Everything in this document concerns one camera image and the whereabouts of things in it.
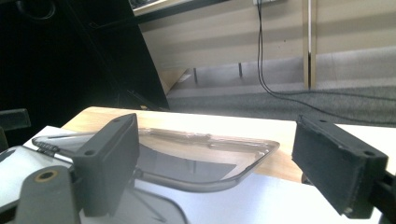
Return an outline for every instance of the wall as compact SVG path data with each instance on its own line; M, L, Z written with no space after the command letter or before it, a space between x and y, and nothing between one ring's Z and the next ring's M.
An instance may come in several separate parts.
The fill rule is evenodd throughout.
M267 4L262 17L265 59L303 55L301 1ZM252 1L215 4L146 22L140 29L163 83L170 87L179 76L164 74L175 70L257 60L259 19Z
M332 0L317 4L318 54L396 45L394 0Z

